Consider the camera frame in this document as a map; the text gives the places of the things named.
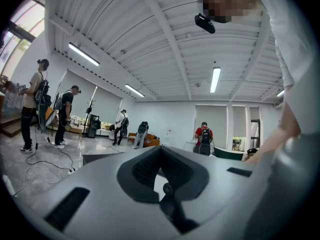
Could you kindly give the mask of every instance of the orange sofa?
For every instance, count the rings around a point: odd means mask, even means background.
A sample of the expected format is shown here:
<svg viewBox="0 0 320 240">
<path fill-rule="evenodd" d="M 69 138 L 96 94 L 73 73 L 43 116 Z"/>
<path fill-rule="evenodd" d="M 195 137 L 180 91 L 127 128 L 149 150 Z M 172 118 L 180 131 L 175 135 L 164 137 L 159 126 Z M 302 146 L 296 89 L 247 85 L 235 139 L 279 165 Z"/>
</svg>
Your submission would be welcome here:
<svg viewBox="0 0 320 240">
<path fill-rule="evenodd" d="M 129 133 L 128 134 L 128 142 L 132 142 L 132 143 L 134 143 L 135 142 L 135 138 L 130 138 L 130 136 L 137 136 L 137 134 L 136 133 Z M 151 140 L 151 142 L 150 143 L 148 143 L 148 142 L 146 142 L 146 141 L 144 141 L 143 142 L 143 146 L 144 147 L 154 147 L 154 146 L 160 146 L 160 139 L 155 139 L 155 135 L 151 135 L 151 134 L 147 134 L 146 136 L 145 136 L 145 139 L 147 139 L 147 140 Z"/>
</svg>

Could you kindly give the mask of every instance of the polished concrete floor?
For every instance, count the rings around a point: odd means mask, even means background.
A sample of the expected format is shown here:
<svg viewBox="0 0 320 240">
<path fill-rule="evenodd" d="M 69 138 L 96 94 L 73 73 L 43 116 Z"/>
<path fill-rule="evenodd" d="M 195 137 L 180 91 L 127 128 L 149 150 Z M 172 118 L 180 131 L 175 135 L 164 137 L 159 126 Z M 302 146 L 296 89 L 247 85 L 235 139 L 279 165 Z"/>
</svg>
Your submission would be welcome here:
<svg viewBox="0 0 320 240">
<path fill-rule="evenodd" d="M 8 176 L 13 186 L 14 193 L 25 186 L 25 188 L 17 194 L 17 198 L 23 200 L 31 207 L 35 202 L 37 202 L 42 193 L 48 191 L 55 185 L 50 184 L 49 182 L 57 182 L 60 179 L 59 176 L 61 177 L 61 180 L 65 179 L 68 176 L 63 174 L 68 174 L 67 169 L 72 168 L 72 162 L 70 158 L 66 154 L 60 152 L 59 149 L 54 148 L 52 144 L 48 143 L 47 136 L 47 133 L 41 134 L 41 132 L 38 130 L 35 135 L 34 127 L 31 128 L 33 153 L 30 154 L 24 154 L 20 152 L 20 148 L 24 146 L 24 140 L 21 133 L 14 138 L 9 138 L 4 135 L 0 136 L 2 155 L 1 171 L 3 174 Z M 53 142 L 55 139 L 55 133 L 53 133 L 53 136 L 51 136 L 50 131 L 49 138 L 50 141 Z M 66 145 L 63 149 L 61 149 L 61 151 L 67 153 L 72 158 L 72 166 L 75 169 L 79 169 L 83 166 L 83 155 L 117 154 L 117 151 L 131 151 L 133 146 L 131 142 L 128 144 L 127 139 L 123 139 L 121 145 L 116 145 L 113 147 L 115 149 L 114 150 L 109 147 L 112 146 L 113 141 L 108 138 L 82 138 L 82 141 L 80 142 L 79 135 L 67 132 L 64 135 L 64 140 Z M 40 162 L 35 165 L 27 164 L 26 159 L 34 154 L 36 142 L 38 142 L 38 150 L 33 157 L 28 159 L 30 164 L 43 160 L 51 162 L 58 167 L 67 169 L 59 169 L 45 162 Z M 27 170 L 27 168 L 30 167 L 41 167 L 44 169 L 46 174 L 41 168 L 32 168 Z"/>
</svg>

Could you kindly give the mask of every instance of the ceiling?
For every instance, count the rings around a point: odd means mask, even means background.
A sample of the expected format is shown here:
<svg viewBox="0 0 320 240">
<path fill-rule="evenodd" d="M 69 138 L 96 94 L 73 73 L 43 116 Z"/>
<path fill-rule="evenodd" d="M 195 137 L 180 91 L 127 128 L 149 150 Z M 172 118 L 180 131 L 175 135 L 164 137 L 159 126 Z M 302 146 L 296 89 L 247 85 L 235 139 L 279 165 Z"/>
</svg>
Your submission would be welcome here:
<svg viewBox="0 0 320 240">
<path fill-rule="evenodd" d="M 196 26 L 197 14 L 197 0 L 46 0 L 47 45 L 136 101 L 280 103 L 282 73 L 268 14 L 215 23 L 215 34 Z M 100 65 L 70 50 L 69 42 Z M 210 93 L 214 67 L 222 70 Z"/>
</svg>

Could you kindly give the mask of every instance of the tube light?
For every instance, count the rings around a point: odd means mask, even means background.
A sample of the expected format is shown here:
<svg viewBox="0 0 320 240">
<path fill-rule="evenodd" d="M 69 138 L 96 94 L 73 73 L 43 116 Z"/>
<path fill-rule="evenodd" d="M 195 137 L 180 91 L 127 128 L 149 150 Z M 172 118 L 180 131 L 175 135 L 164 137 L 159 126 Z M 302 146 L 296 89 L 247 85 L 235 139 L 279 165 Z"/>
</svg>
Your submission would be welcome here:
<svg viewBox="0 0 320 240">
<path fill-rule="evenodd" d="M 129 84 L 126 84 L 125 87 L 127 87 L 128 89 L 130 89 L 131 91 L 133 91 L 134 93 L 138 94 L 141 97 L 145 97 L 142 93 L 140 93 L 139 91 L 137 91 L 135 88 L 131 87 Z"/>
<path fill-rule="evenodd" d="M 220 78 L 220 73 L 221 73 L 221 67 L 214 67 L 213 68 L 212 82 L 211 82 L 211 88 L 210 88 L 211 94 L 216 92 L 216 89 L 218 86 L 218 81 Z"/>
<path fill-rule="evenodd" d="M 99 66 L 100 63 L 98 61 L 96 61 L 94 58 L 92 58 L 91 56 L 89 56 L 88 54 L 86 54 L 83 50 L 80 50 L 78 47 L 76 47 L 72 42 L 69 43 L 69 48 L 74 50 L 77 54 L 81 55 L 82 57 L 84 57 L 85 59 L 87 59 L 88 61 L 90 61 L 92 64 Z"/>
<path fill-rule="evenodd" d="M 285 94 L 285 90 L 281 91 L 281 92 L 277 95 L 277 97 L 281 97 L 281 96 L 283 96 L 284 94 Z"/>
</svg>

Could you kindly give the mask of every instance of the red shirt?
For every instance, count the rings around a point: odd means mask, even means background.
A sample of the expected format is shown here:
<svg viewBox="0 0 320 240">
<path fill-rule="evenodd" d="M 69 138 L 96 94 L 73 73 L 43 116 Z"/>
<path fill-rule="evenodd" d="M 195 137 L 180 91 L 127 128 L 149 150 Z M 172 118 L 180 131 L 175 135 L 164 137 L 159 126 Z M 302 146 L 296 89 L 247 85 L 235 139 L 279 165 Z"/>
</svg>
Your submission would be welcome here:
<svg viewBox="0 0 320 240">
<path fill-rule="evenodd" d="M 195 133 L 197 135 L 199 135 L 199 137 L 202 135 L 202 131 L 203 129 L 201 127 L 199 127 Z M 211 138 L 213 139 L 214 138 L 214 133 L 212 132 L 212 130 L 210 129 L 210 135 L 211 135 Z M 196 146 L 200 146 L 201 145 L 201 141 L 200 141 L 200 138 L 198 138 L 198 142 L 195 144 Z"/>
</svg>

